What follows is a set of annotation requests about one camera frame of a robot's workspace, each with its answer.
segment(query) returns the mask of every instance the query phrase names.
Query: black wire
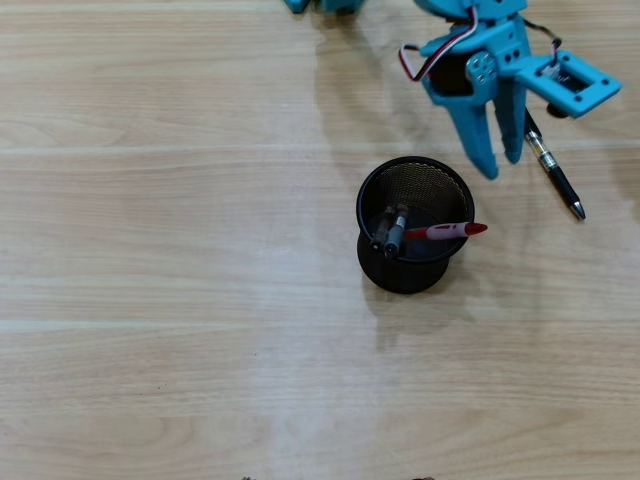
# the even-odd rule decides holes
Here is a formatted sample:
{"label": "black wire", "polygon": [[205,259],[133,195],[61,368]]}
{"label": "black wire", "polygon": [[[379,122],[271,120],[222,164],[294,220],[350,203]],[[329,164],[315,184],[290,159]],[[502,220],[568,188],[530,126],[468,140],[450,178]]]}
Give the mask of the black wire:
{"label": "black wire", "polygon": [[553,33],[551,30],[549,30],[547,27],[542,26],[542,25],[537,25],[533,22],[530,22],[529,20],[527,20],[526,18],[523,18],[524,20],[524,24],[531,28],[532,30],[538,30],[539,32],[544,33],[546,36],[548,36],[551,40],[553,40],[553,46],[556,48],[556,50],[558,48],[560,48],[560,46],[562,45],[562,39],[557,36],[555,33]]}

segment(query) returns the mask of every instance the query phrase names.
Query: wire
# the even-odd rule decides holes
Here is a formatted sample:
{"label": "wire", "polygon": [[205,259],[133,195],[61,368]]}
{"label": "wire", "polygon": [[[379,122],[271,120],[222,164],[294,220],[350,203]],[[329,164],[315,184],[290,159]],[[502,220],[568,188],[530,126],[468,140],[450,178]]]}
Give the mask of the wire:
{"label": "wire", "polygon": [[400,51],[398,52],[398,57],[400,58],[400,63],[402,64],[404,71],[407,73],[409,78],[414,82],[421,81],[425,75],[428,75],[429,72],[433,69],[433,67],[440,61],[440,59],[445,56],[453,47],[457,44],[466,40],[471,35],[473,35],[478,29],[478,10],[476,7],[471,7],[471,27],[465,32],[462,32],[455,37],[449,39],[442,47],[440,47],[436,52],[431,55],[422,65],[422,68],[416,73],[411,63],[409,63],[409,59],[407,58],[407,54],[405,53],[407,50],[411,51],[420,51],[420,48],[417,45],[403,45]]}
{"label": "wire", "polygon": [[549,30],[547,27],[542,26],[542,25],[537,25],[533,22],[530,22],[529,20],[527,20],[526,18],[523,18],[524,20],[524,24],[529,27],[532,30],[537,30],[539,32],[544,33],[547,37],[549,37],[552,42],[551,42],[551,56],[553,57],[553,64],[555,65],[558,62],[558,50],[560,49],[560,46],[562,45],[562,39],[557,36],[555,33],[553,33],[551,30]]}

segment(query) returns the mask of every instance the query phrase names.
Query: pen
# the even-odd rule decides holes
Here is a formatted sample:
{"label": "pen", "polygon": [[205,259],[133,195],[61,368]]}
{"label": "pen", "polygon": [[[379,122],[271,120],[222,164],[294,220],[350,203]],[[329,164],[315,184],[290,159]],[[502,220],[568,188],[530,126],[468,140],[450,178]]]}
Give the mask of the pen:
{"label": "pen", "polygon": [[453,240],[467,238],[486,231],[481,223],[445,223],[428,228],[416,228],[404,232],[405,240]]}
{"label": "pen", "polygon": [[407,224],[407,216],[409,216],[409,207],[403,204],[398,204],[398,214],[396,215],[396,219],[391,230],[389,230],[387,242],[384,244],[384,254],[387,258],[395,257],[400,251],[402,234],[404,233],[404,227]]}
{"label": "pen", "polygon": [[551,179],[551,182],[556,187],[556,190],[562,196],[562,199],[567,204],[567,207],[571,209],[571,211],[578,217],[580,220],[585,220],[587,215],[584,212],[584,208],[582,203],[580,202],[580,198],[576,194],[575,190],[565,177],[564,172],[556,162],[556,159],[553,158],[553,154],[547,149],[546,145],[542,140],[542,133],[540,129],[536,125],[536,122],[533,121],[529,110],[526,112],[526,120],[525,120],[525,138],[527,142],[531,146],[533,153],[535,153],[536,157],[540,161],[540,165],[545,169],[547,175]]}
{"label": "pen", "polygon": [[387,207],[385,212],[382,214],[382,219],[378,224],[378,228],[376,232],[373,234],[373,238],[371,239],[371,247],[374,250],[380,250],[384,247],[384,244],[387,243],[387,237],[389,236],[389,227],[391,227],[391,221],[393,220],[393,215],[396,209],[393,207]]}

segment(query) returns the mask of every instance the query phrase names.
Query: red marker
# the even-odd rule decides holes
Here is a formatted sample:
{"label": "red marker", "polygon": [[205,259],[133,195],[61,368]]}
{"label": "red marker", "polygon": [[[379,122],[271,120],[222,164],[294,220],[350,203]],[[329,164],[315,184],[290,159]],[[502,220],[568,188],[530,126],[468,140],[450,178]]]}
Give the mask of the red marker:
{"label": "red marker", "polygon": [[467,238],[486,231],[489,227],[481,223],[446,223],[429,228],[416,228],[404,232],[405,240],[453,240]]}

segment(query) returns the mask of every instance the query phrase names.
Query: red wire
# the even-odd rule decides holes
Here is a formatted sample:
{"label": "red wire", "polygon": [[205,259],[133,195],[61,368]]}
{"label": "red wire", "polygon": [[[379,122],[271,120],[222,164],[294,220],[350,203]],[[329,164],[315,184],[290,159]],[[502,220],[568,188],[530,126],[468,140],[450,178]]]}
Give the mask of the red wire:
{"label": "red wire", "polygon": [[457,43],[460,38],[464,37],[465,35],[468,35],[469,32],[471,32],[472,30],[477,28],[477,23],[478,23],[478,18],[477,18],[477,12],[475,10],[475,8],[471,9],[471,18],[472,18],[472,25],[471,27],[456,35],[453,38],[450,38],[444,45],[442,45],[438,50],[435,51],[435,53],[433,55],[431,55],[429,58],[427,58],[427,60],[424,62],[424,64],[422,65],[422,68],[420,68],[420,70],[418,71],[418,73],[413,76],[413,72],[411,67],[407,64],[407,62],[405,61],[405,58],[402,54],[402,52],[404,50],[411,50],[411,51],[420,51],[420,48],[416,45],[404,45],[399,51],[398,51],[398,57],[400,58],[400,63],[402,64],[402,67],[404,68],[404,71],[407,73],[408,77],[413,80],[414,82],[419,82],[422,80],[422,78],[425,76],[425,74],[431,69],[431,67],[433,66],[435,61],[438,61],[438,57],[440,55],[442,55],[443,52],[447,51],[449,48],[451,48],[451,46],[455,43]]}

